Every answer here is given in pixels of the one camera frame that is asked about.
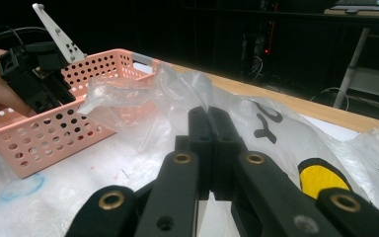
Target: wooden table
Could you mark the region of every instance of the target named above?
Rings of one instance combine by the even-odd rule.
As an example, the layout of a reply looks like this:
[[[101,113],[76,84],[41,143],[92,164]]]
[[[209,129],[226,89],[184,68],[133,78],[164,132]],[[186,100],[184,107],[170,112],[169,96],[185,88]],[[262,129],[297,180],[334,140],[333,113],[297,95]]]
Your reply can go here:
[[[173,68],[179,72],[190,70],[189,68],[178,65],[173,65]],[[364,132],[370,128],[379,126],[379,119],[376,118],[369,118],[340,109],[320,105],[314,102],[276,93],[264,88],[251,86],[213,74],[205,74],[211,79],[212,84],[218,88],[237,95],[267,97],[283,103],[286,107],[303,116],[323,120],[358,132]]]

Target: dark background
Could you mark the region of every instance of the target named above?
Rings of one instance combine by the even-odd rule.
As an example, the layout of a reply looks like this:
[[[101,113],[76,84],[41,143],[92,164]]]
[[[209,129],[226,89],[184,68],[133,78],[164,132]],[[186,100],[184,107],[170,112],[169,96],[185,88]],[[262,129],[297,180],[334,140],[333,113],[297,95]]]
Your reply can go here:
[[[12,29],[43,27],[32,8],[36,1],[0,1],[0,26]],[[192,0],[190,7],[232,10],[323,13],[334,0]],[[234,80],[261,84],[278,77],[314,95],[328,87],[338,87],[351,59],[362,27],[298,21],[276,21],[269,55],[263,57],[260,78],[250,78],[253,40],[262,19],[191,16],[180,12],[179,1],[83,1],[42,0],[46,13],[82,49],[93,54],[125,48],[154,58],[215,73]],[[379,26],[372,28],[379,35]],[[44,34],[25,34],[26,42],[47,40]],[[241,60],[243,40],[247,40],[245,61]],[[14,38],[0,40],[8,49]],[[379,39],[369,38],[360,65],[379,69]]]

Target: pink plastic basket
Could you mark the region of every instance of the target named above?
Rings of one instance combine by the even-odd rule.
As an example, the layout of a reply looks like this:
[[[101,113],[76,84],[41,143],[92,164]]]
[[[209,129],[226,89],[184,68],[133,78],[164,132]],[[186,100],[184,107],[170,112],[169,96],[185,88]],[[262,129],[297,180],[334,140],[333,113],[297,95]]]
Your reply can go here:
[[[146,73],[136,63],[152,68]],[[44,169],[112,134],[114,131],[76,113],[87,94],[89,78],[153,78],[159,60],[124,49],[90,55],[62,70],[76,101],[26,118],[11,109],[0,112],[0,156],[20,178]]]

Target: white plastic tool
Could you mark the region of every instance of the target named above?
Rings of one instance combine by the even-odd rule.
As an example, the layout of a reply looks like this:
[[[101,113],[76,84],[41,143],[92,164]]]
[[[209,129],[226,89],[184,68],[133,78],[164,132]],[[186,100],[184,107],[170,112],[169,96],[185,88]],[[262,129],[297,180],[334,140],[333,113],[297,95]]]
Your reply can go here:
[[[67,34],[45,13],[44,5],[35,3],[33,4],[33,8],[45,28],[50,33],[54,42],[57,44],[64,58],[66,58],[69,63],[84,60],[86,54],[84,54],[72,39],[70,39],[70,37],[68,37]]]

